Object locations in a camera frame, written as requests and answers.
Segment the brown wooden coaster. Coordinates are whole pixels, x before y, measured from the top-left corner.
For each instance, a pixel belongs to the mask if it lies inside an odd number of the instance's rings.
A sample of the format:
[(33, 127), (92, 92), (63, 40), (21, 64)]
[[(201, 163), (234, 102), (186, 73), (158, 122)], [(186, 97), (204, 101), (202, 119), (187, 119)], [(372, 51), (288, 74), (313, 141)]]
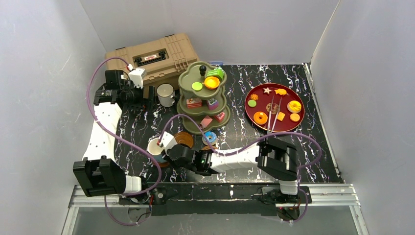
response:
[(204, 146), (201, 150), (211, 150), (209, 146)]
[(186, 145), (189, 148), (194, 146), (193, 137), (188, 132), (178, 132), (174, 135), (174, 138), (178, 144)]

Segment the blue frosted donut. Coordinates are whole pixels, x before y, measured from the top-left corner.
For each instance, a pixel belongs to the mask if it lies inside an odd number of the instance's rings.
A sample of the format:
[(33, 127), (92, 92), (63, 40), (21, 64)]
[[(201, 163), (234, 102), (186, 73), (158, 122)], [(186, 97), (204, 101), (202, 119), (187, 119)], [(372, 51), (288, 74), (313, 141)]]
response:
[(216, 145), (217, 141), (218, 141), (218, 137), (212, 131), (205, 132), (205, 136), (202, 137), (202, 142), (204, 145), (209, 145), (209, 144)]

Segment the pink swirl roll cake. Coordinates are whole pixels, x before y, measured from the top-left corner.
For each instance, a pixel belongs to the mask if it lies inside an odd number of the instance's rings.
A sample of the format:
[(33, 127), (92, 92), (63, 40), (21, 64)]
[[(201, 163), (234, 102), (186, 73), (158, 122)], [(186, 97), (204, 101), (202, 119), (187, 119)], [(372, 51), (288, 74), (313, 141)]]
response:
[(205, 116), (199, 123), (199, 127), (204, 130), (206, 129), (211, 123), (213, 119), (210, 116)]

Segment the blue mug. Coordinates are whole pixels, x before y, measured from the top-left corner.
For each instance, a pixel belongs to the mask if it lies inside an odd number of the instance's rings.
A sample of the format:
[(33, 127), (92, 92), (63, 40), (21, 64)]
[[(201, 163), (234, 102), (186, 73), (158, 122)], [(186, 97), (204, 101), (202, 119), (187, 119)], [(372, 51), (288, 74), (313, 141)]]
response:
[(147, 152), (160, 164), (166, 163), (165, 150), (158, 145), (158, 138), (151, 139), (147, 146)]

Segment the pink sprinkled cake slice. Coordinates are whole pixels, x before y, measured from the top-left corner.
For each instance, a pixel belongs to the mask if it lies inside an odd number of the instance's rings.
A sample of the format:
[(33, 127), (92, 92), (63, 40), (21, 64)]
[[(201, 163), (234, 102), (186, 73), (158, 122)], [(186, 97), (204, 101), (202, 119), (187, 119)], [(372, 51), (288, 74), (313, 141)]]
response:
[(225, 120), (226, 117), (226, 113), (225, 112), (221, 112), (217, 115), (214, 116), (214, 118), (219, 122), (222, 123)]

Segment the purple frosted cake slice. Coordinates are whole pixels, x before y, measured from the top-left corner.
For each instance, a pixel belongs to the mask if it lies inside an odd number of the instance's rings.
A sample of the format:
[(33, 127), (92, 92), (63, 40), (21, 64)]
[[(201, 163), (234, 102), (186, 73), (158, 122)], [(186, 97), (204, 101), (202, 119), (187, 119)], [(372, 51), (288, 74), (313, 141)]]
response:
[(219, 107), (219, 101), (215, 98), (207, 100), (207, 106), (209, 110), (215, 110)]

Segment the red layered cake square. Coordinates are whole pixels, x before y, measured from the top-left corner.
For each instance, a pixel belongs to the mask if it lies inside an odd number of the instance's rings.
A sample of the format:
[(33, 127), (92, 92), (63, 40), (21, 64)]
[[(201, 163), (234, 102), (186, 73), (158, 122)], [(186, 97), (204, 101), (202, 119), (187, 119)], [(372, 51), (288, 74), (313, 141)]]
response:
[(189, 109), (197, 108), (202, 106), (202, 100), (199, 98), (190, 98), (186, 100), (186, 106)]

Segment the green three-tier serving stand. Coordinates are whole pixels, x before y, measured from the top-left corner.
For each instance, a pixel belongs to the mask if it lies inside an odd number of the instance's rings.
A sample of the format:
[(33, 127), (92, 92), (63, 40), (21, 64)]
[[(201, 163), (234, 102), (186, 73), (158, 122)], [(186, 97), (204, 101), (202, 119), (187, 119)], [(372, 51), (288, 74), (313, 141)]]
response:
[(231, 117), (225, 95), (226, 72), (220, 66), (207, 62), (194, 62), (179, 76), (180, 99), (178, 114), (182, 117), (184, 129), (195, 135), (212, 131), (227, 125)]

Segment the orange glazed donut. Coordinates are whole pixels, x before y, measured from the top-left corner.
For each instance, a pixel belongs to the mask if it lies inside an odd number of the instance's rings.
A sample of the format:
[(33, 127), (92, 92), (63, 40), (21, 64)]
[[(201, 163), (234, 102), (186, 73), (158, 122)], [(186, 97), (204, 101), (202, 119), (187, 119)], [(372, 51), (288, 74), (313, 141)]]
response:
[(264, 125), (268, 122), (268, 115), (265, 112), (258, 111), (254, 113), (253, 120), (258, 125)]

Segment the green cube sweet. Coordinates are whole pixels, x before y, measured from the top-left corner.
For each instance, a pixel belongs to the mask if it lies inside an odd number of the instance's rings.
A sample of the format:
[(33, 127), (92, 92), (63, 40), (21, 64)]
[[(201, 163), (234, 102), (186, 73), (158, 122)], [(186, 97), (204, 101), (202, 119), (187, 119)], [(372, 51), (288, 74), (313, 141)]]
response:
[(220, 81), (223, 81), (225, 77), (225, 72), (222, 68), (217, 67), (213, 70), (210, 70), (206, 73), (206, 77), (217, 77)]

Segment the red round lacquer tray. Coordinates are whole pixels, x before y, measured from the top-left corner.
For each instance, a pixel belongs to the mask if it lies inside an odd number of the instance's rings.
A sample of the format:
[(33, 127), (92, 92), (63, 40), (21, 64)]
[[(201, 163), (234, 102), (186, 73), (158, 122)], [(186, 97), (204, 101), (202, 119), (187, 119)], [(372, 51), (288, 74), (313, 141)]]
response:
[[(266, 87), (269, 87), (272, 90), (269, 95), (263, 93), (263, 88)], [(276, 89), (285, 89), (287, 91), (287, 95), (276, 95)], [(247, 105), (251, 94), (257, 94), (259, 96), (259, 99), (256, 101), (257, 106), (254, 108), (250, 108)], [(299, 122), (293, 122), (289, 118), (291, 113), (287, 109), (287, 104), (292, 100), (299, 101), (302, 104), (302, 110), (298, 113), (301, 117)], [(245, 96), (244, 108), (249, 120), (253, 123), (253, 125), (262, 130), (271, 130), (272, 132), (286, 132), (294, 130), (301, 124), (305, 115), (304, 104), (300, 96), (288, 87), (276, 83), (260, 84), (252, 88)], [(268, 122), (264, 125), (258, 125), (253, 120), (254, 113), (258, 111), (265, 112), (268, 115)], [(282, 122), (277, 120), (277, 115), (279, 112), (286, 114)]]

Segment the brown wooden coasters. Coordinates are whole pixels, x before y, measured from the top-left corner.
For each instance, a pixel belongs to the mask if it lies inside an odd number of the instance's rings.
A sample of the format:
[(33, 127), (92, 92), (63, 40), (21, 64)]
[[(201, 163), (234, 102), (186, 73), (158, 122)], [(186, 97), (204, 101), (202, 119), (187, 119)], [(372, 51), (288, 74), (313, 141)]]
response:
[(170, 163), (169, 163), (169, 162), (163, 162), (163, 163), (158, 162), (158, 165), (159, 165), (161, 168), (166, 168), (166, 167), (169, 167), (169, 166), (170, 166)]

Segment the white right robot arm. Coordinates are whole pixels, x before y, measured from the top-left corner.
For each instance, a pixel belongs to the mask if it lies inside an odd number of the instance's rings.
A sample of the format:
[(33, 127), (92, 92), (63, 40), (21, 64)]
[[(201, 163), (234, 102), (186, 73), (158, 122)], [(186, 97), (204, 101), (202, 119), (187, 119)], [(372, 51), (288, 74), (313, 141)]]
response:
[(174, 168), (186, 168), (202, 176), (256, 166), (278, 180), (282, 194), (298, 194), (297, 149), (275, 138), (266, 138), (247, 148), (215, 151), (176, 144), (165, 151), (164, 159)]

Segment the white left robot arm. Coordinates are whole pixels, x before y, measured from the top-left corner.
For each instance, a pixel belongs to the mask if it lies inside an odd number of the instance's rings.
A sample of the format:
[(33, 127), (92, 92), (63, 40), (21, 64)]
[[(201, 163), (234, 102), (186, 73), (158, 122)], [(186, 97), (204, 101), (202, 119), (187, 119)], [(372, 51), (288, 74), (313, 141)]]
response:
[(73, 173), (87, 197), (110, 194), (135, 195), (146, 189), (141, 177), (129, 176), (115, 162), (115, 137), (123, 108), (138, 110), (152, 104), (143, 97), (122, 70), (106, 70), (105, 83), (94, 94), (91, 137), (82, 160), (74, 162)]

